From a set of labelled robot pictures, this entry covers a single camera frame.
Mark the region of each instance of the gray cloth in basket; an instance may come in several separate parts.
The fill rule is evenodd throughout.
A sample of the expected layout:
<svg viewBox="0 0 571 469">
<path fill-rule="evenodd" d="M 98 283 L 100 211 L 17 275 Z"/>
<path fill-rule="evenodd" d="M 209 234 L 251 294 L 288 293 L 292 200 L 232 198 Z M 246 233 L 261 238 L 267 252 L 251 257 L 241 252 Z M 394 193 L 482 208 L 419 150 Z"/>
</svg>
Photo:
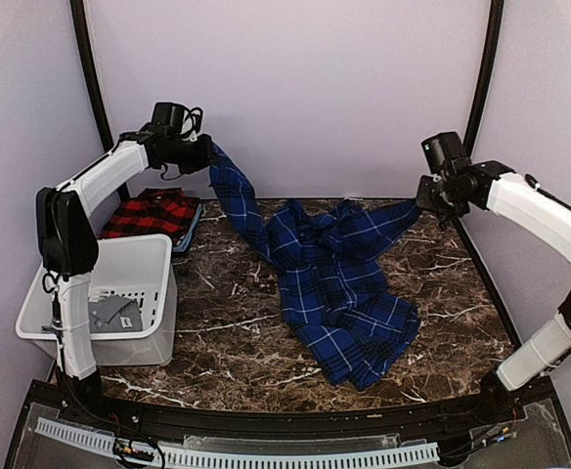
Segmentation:
<svg viewBox="0 0 571 469">
<path fill-rule="evenodd" d="M 142 330 L 140 307 L 136 300 L 112 295 L 88 303 L 90 332 L 139 332 Z"/>
</svg>

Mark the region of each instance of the brown marble surface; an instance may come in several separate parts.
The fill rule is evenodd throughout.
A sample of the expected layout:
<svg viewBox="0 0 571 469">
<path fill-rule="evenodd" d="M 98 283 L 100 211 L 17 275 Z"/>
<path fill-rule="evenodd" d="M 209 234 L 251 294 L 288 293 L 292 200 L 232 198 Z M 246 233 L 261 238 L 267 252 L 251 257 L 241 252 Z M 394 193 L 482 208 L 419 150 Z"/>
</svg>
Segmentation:
<svg viewBox="0 0 571 469">
<path fill-rule="evenodd" d="M 307 200 L 308 213 L 335 200 Z M 361 202 L 366 208 L 387 201 Z M 266 219 L 280 201 L 260 205 Z M 173 259 L 177 331 L 167 366 L 103 368 L 105 393 L 164 405 L 328 411 L 433 402 L 478 391 L 512 347 L 457 233 L 423 215 L 379 258 L 390 292 L 419 306 L 417 339 L 363 392 L 331 386 L 283 323 L 275 271 L 241 240 L 218 202 L 205 203 L 190 253 Z"/>
</svg>

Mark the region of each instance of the plastic basket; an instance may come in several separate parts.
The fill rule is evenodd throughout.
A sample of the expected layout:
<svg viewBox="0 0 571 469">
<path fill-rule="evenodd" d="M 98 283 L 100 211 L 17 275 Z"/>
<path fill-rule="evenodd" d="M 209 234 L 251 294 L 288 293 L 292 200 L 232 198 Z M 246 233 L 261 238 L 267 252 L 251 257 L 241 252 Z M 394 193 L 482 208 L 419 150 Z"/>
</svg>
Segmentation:
<svg viewBox="0 0 571 469">
<path fill-rule="evenodd" d="M 97 364 L 166 364 L 172 358 L 177 312 L 177 285 L 170 267 L 172 242 L 163 234 L 102 239 L 92 271 L 90 298 L 109 294 L 134 298 L 143 330 L 91 333 Z M 54 334 L 42 332 L 51 323 L 51 298 L 42 290 L 38 269 L 16 323 L 16 333 L 55 357 Z"/>
</svg>

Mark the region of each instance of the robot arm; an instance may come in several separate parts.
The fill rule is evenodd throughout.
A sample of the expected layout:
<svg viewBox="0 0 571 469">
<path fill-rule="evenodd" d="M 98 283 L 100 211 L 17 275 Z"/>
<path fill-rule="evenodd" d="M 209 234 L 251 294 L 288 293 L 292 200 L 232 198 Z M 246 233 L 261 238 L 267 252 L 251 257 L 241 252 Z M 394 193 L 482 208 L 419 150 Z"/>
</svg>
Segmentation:
<svg viewBox="0 0 571 469">
<path fill-rule="evenodd" d="M 90 342 L 88 291 L 99 253 L 89 218 L 120 185 L 149 168 L 176 164 L 189 174 L 214 162 L 211 138 L 198 136 L 202 111 L 157 103 L 152 121 L 122 134 L 114 149 L 73 178 L 36 197 L 38 247 L 52 295 L 52 327 L 58 338 L 58 366 L 83 380 L 96 361 Z"/>
<path fill-rule="evenodd" d="M 442 220 L 468 213 L 468 203 L 509 218 L 559 252 L 571 264 L 571 207 L 497 161 L 473 164 L 456 133 L 422 142 L 433 177 L 423 176 L 417 204 Z M 571 292 L 553 319 L 494 371 L 497 386 L 514 391 L 556 367 L 571 352 Z"/>
</svg>

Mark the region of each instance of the white rack strip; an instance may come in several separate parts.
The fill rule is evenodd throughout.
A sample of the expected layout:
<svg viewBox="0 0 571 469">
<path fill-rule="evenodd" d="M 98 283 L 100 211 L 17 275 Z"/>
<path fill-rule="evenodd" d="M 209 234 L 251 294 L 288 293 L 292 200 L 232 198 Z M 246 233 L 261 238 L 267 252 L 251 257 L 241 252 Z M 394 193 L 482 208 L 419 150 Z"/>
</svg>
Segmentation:
<svg viewBox="0 0 571 469">
<path fill-rule="evenodd" d="M 72 447 L 114 457 L 111 451 L 113 436 L 108 433 L 96 433 L 42 417 L 38 419 L 35 431 Z M 342 454 L 279 456 L 196 451 L 168 447 L 163 443 L 159 446 L 165 455 L 166 467 L 170 469 L 385 469 L 410 467 L 440 459 L 437 443 Z M 147 445 L 136 443 L 134 448 L 154 453 Z M 159 455 L 156 454 L 151 466 L 159 465 Z"/>
</svg>

